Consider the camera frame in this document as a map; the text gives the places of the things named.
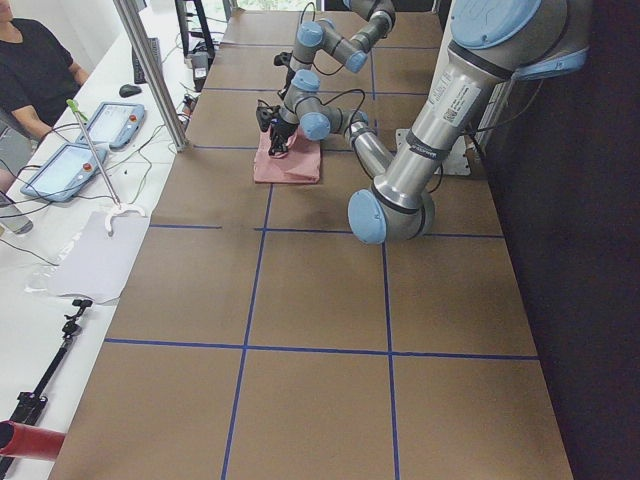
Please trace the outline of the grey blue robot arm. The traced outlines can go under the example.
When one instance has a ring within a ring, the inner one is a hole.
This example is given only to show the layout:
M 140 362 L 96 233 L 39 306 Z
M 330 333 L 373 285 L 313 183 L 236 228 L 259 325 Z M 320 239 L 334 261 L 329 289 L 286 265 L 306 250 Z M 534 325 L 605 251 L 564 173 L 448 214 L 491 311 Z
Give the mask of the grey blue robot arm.
M 351 72 L 365 65 L 377 41 L 396 21 L 389 1 L 351 1 L 365 22 L 352 37 L 325 19 L 302 22 L 293 48 L 276 58 L 288 70 L 280 104 L 260 106 L 256 117 L 270 138 L 270 153 L 289 151 L 301 132 L 311 141 L 342 135 L 371 185 L 348 205 L 352 232 L 366 244 L 407 240 L 430 229 L 434 202 L 426 186 L 494 88 L 510 80 L 535 80 L 579 70 L 589 49 L 592 5 L 588 1 L 459 1 L 450 13 L 448 63 L 396 151 L 386 149 L 366 115 L 324 104 L 315 56 L 326 52 Z
M 396 21 L 393 3 L 388 0 L 353 0 L 343 4 L 367 21 L 367 24 L 351 38 L 341 35 L 326 18 L 301 21 L 291 52 L 281 52 L 274 58 L 276 66 L 286 66 L 284 87 L 278 92 L 281 100 L 286 96 L 298 71 L 310 71 L 316 53 L 320 50 L 352 73 L 358 73 L 366 63 L 373 46 L 386 38 Z

